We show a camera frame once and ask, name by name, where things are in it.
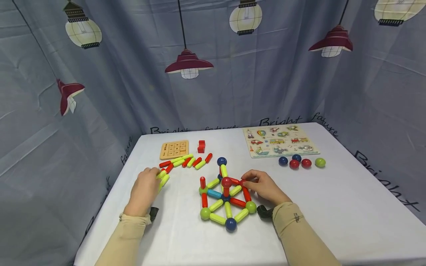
curtain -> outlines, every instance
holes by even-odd
[[[141,134],[317,122],[426,222],[426,9],[387,2],[2,1],[0,265],[72,264]]]

right hand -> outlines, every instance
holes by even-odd
[[[275,184],[272,178],[265,172],[250,170],[243,174],[241,179],[246,180],[243,186],[255,191],[276,206],[283,202],[292,202],[291,199]]]

red block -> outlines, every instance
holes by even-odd
[[[235,178],[232,178],[232,177],[230,177],[230,179],[231,179],[233,185],[235,185],[235,186],[239,185],[239,180],[238,179],[235,179]]]
[[[245,208],[245,202],[244,201],[242,201],[242,200],[239,200],[239,199],[236,199],[236,198],[234,198],[234,197],[232,197],[230,200],[229,200],[229,203],[231,203],[232,205],[234,205],[234,206],[237,206],[237,207],[241,207],[241,208]]]
[[[198,157],[197,160],[194,161],[194,163],[192,164],[193,167],[195,167],[199,162],[201,162],[203,159],[201,159],[201,157]]]
[[[251,196],[250,192],[248,192],[248,188],[246,188],[245,186],[242,187],[242,193],[244,194],[245,202],[251,201]]]
[[[204,153],[204,149],[206,148],[205,140],[198,141],[198,153]]]
[[[206,193],[201,194],[201,206],[203,208],[207,208],[209,206],[209,204],[207,202],[207,194]]]
[[[169,164],[171,164],[172,162],[170,162],[170,161],[167,161],[167,162],[162,162],[159,166],[160,166],[160,168],[164,168],[164,167],[166,167],[166,166],[168,166]]]
[[[184,163],[182,164],[182,167],[186,167],[187,165],[188,165],[188,163],[189,163],[189,161],[191,160],[192,158],[188,158],[188,159],[186,159],[185,161],[184,161]]]
[[[206,188],[206,178],[205,177],[200,177],[200,187],[202,189]]]
[[[213,157],[213,154],[209,153],[209,155],[207,155],[206,157],[206,163],[209,163],[212,157]]]
[[[173,169],[173,164],[169,164],[169,166],[166,168],[166,173],[170,173],[170,171]]]
[[[229,188],[223,188],[223,196],[227,197],[229,196]]]

white tablecloth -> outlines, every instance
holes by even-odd
[[[316,123],[300,125],[314,141],[323,169],[312,166],[296,171],[278,165],[278,158],[252,159],[242,129],[152,134],[140,137],[75,258],[76,266],[92,266],[101,254],[128,202],[136,176],[145,167],[158,166],[164,142],[189,140],[195,156],[205,140],[209,164],[196,171],[176,167],[153,206],[160,209],[148,226],[137,265],[247,266],[287,265],[272,223],[249,215],[234,233],[199,215],[200,176],[208,183],[217,177],[218,157],[228,161],[228,175],[240,178],[249,169],[269,173],[296,202],[307,221],[343,264],[423,265],[426,260],[426,226],[370,174],[329,132]],[[259,205],[256,196],[253,201]],[[225,216],[225,210],[217,213]]]

lamp cord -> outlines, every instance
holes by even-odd
[[[184,30],[184,22],[182,20],[182,10],[181,10],[181,1],[180,0],[178,0],[178,6],[179,6],[179,16],[181,17],[182,35],[184,37],[184,45],[185,45],[185,50],[186,50],[185,30]]]
[[[345,11],[346,11],[346,7],[348,6],[348,3],[349,3],[349,0],[346,0],[345,8],[343,9],[342,16],[340,17],[339,25],[342,24],[343,16],[345,15]]]

